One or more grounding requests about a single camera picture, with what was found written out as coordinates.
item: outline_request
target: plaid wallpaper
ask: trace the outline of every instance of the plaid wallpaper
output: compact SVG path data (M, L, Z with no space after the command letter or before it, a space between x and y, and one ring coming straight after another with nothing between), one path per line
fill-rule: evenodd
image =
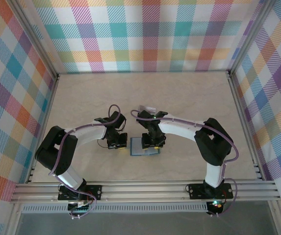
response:
M244 42L245 42L245 40L246 40L246 38L248 36L248 33L250 32L250 30L251 30L251 28L253 26L253 23L256 20L256 18L258 16L258 14L259 14L259 12L260 12L264 2L265 2L265 0L260 0L259 1L259 3L257 5L257 7L256 7L256 9L255 9L255 11L254 11L254 13L252 15L252 17L250 18L250 21L249 21L249 23L248 23L248 25L247 25L247 27L246 27L246 29L245 29L241 39L238 42L237 48L234 51L234 54L232 56L232 59L230 60L230 63L229 63L229 66L228 66L227 70L230 70L232 68L233 63L234 63L236 57L238 56L239 50L244 45Z
M281 0L238 69L236 83L263 170L281 194Z
M263 0L20 2L51 57L77 73L226 70Z
M5 0L0 0L0 232L23 183L53 79Z

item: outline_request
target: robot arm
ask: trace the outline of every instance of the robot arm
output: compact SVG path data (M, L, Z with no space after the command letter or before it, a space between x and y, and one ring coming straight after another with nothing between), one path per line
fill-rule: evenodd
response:
M120 115L119 118L113 124L101 125L101 123L106 124L107 122L115 120L118 115ZM99 139L107 139L108 149L126 147L127 133L120 134L116 130L120 128L125 121L126 118L115 111L110 117L97 118L90 123L90 126L80 128L69 134L64 140L60 161L54 171L54 175L69 187L79 191L85 191L86 181L81 178L71 166L75 149L80 145ZM58 126L52 127L36 151L36 160L44 167L52 170L57 159L62 138L70 130L71 128L62 129Z
M165 134L174 134L195 141L203 159L207 162L207 173L204 180L205 188L208 187L210 188L210 191L214 191L211 190L211 188L215 189L220 186L223 181L222 170L224 159L231 151L231 145L225 139L207 128L172 121L179 118L166 112L158 112L154 116L149 114L147 111L142 111L138 114L138 117L167 119L150 121L137 119L137 121L149 131L148 133L144 133L142 135L142 147L144 149L148 147L163 147L166 140ZM184 121L212 127L232 141L219 122L213 118L209 118L205 122L190 120Z

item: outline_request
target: beige floor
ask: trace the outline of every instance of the beige floor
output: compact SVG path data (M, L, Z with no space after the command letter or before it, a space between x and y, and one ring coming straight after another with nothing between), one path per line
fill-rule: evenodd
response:
M125 131L140 137L146 130L130 116L146 105L191 120L216 118L233 138L240 157L227 166L226 177L254 179L252 159L223 72L107 73L63 75L58 84L46 131L52 126L76 127L106 117L110 104L118 104L127 117ZM232 151L228 158L233 158ZM130 156L129 149L108 150L90 142L75 152L72 166L87 181L204 179L206 164L197 145L167 135L160 155ZM34 182L54 181L37 164Z

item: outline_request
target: black joint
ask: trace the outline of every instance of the black joint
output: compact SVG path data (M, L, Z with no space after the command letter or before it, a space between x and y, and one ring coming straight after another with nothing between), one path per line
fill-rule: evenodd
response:
M61 144L65 134L65 130L59 126L52 127L35 153L35 159L49 170L53 169L57 159L58 149L55 145ZM63 174L70 167L77 141L77 137L73 135L68 135L64 140L55 175Z
M232 138L216 119L209 118L204 124L221 132L233 142ZM204 160L214 166L222 165L225 157L230 154L232 148L223 137L205 127L196 132L195 140Z
M167 112L159 111L155 116L148 113L146 110L143 110L138 114L140 118L162 118L167 115ZM165 134L161 131L158 124L160 120L140 120L136 119L140 125L148 130L148 133L143 133L141 138L141 144L143 149L149 147L158 147L162 148L165 144Z
M108 123L111 121L114 121L117 116L119 115L119 112L114 111L110 117L105 118L96 118L95 121L98 121L100 123ZM124 115L120 114L119 118L116 120L116 122L105 125L106 127L106 133L104 135L103 139L106 139L107 141L107 148L108 149L118 149L118 148L126 148L127 147L127 133L119 133L116 129L120 128L123 122L126 121L126 118Z

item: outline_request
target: purple cable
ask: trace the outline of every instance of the purple cable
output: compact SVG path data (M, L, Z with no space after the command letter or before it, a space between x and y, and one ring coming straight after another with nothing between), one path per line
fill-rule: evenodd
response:
M80 218L84 217L85 215L89 214L90 211L92 211L92 210L96 207L97 199L96 199L96 197L95 197L94 195L89 194L89 193L86 193L86 192L81 192L81 191L78 191L78 190L76 190L76 189L73 189L73 188L69 187L66 183L64 183L64 182L63 182L61 179L59 179L57 176L56 176L56 179L57 179L61 184L63 184L66 188L68 188L69 190L71 190L71 191L73 191L73 192L76 192L76 193L84 194L84 195L87 195L87 196L93 198L93 200L94 200L93 206L92 206L87 212L85 212L85 213L79 215L79 216L77 217L78 219L80 219ZM71 211L71 216L72 216L72 218L76 218L76 217L73 215L73 212L72 212L72 211Z
M139 117L135 116L135 115L133 114L133 112L138 112L138 113L139 113L139 111L134 109L134 110L131 110L131 112L130 112L130 114L131 114L134 118L136 118L136 119L138 119L138 120L143 120L143 121L166 120L166 121L181 122L181 123L188 124L188 125L194 125L194 126L198 126L198 127L204 127L204 128L206 128L206 129L209 129L209 130L213 131L214 133L218 134L218 135L221 136L222 138L224 138L224 139L233 147L233 149L235 150L236 156L235 156L235 158L233 158L233 159L228 159L228 160L225 160L225 161L223 162L223 169L222 169L222 177L223 177L223 178L224 178L224 171L225 171L225 165L226 165L226 163L236 161L236 160L238 159L238 157L239 157L239 152L238 152L238 150L237 150L235 144L234 144L228 137L226 137L226 136L223 135L221 132L219 132L218 130L216 130L216 129L210 127L210 126L198 124L198 123L195 123L195 122L192 122L192 121L185 121L185 120L181 120L181 119L177 119L177 118L170 118L170 117L166 117L166 118L165 118L165 117L159 117L159 118L158 118L158 117L157 117L157 118L141 118L141 117L140 117L140 118L139 118Z
M64 137L62 138L61 144L60 144L60 149L58 150L58 153L57 153L57 158L56 158L55 164L54 164L52 170L50 171L49 175L52 175L52 174L55 172L56 168L57 168L57 165L58 165L58 163L59 163L59 161L60 161L60 158L61 158L61 152L62 152L63 144L64 144L64 141L65 141L66 137L67 137L69 134L71 134L72 132L74 132L74 131L76 131L76 130L79 130L79 129L82 129L82 128L85 128L85 127L88 127L88 126L106 126L106 125L110 125L110 124L112 124L112 123L115 123L115 122L119 119L119 117L120 117L121 109L120 109L120 107L119 107L118 105L112 104L112 105L109 107L109 110L108 110L108 116L109 116L109 117L110 117L111 108L112 108L113 106L117 107L117 109L118 109L118 111L119 111L119 114L117 115L117 117L116 117L113 121L107 122L107 123L100 123L100 124L98 123L98 124L93 124L93 125L92 125L92 124L82 125L82 126L76 127L76 128L73 129L73 130L70 130L69 132L67 132L67 133L64 135Z
M218 130L216 130L216 129L210 127L210 126L198 124L198 123L195 123L195 122L192 122L192 121L185 121L185 120L181 120L181 119L177 119L177 118L170 118L170 117L166 117L166 118L165 117L159 117L159 118L158 117L157 118L142 118L142 117L140 117L139 118L139 117L135 116L133 114L133 112L140 113L140 111L133 109L130 112L130 115L132 115L134 118L136 118L138 120L143 120L143 121L154 121L154 120L176 121L176 122L181 122L181 123L188 124L188 125L204 127L204 128L207 128L207 129L213 131L214 133L220 135L222 138L224 138L233 147L233 149L235 150L235 153L236 153L235 158L228 159L228 160L225 160L223 162L222 175L221 175L221 177L223 179L224 179L224 174L225 174L226 163L236 161L238 159L238 157L239 157L239 152L238 152L235 144L228 137L226 137L223 133L219 132ZM237 198L237 184L236 184L236 181L234 179L232 179L232 178L227 178L227 180L232 180L234 182L234 184L235 184L235 196L233 198L233 201L232 201L231 205L223 213L225 213L226 211L228 211L231 208L232 204L236 201L236 198Z

